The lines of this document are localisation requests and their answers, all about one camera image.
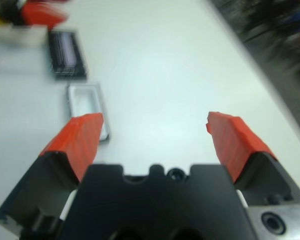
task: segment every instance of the table surface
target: table surface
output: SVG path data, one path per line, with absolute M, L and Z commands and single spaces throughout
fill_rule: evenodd
M 217 164 L 209 111 L 242 117 L 300 186 L 300 129 L 223 20 L 201 0 L 85 0 L 63 6 L 99 82 L 111 139 L 95 162 L 146 174 Z M 0 37 L 0 205 L 69 120 L 49 72 L 45 31 Z M 0 227 L 0 239 L 15 239 Z

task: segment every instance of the metal plate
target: metal plate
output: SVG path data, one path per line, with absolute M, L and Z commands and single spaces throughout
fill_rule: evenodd
M 300 204 L 250 207 L 247 212 L 258 239 L 300 240 Z M 271 233 L 263 224 L 262 215 L 269 212 L 279 216 L 283 221 L 285 232 L 282 235 Z
M 68 98 L 72 117 L 85 114 L 102 113 L 104 122 L 100 141 L 108 140 L 109 128 L 104 114 L 100 86 L 98 84 L 70 84 Z

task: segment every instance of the metal tray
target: metal tray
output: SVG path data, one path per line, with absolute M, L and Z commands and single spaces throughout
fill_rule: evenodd
M 102 105 L 101 91 L 98 84 L 69 84 L 68 100 L 72 117 L 85 114 L 102 113 L 104 122 L 100 141 L 109 139 L 109 129 Z

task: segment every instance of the black electronic device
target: black electronic device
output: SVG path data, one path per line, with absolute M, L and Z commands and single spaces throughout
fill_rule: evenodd
M 87 70 L 76 33 L 48 32 L 52 69 L 58 80 L 86 80 Z

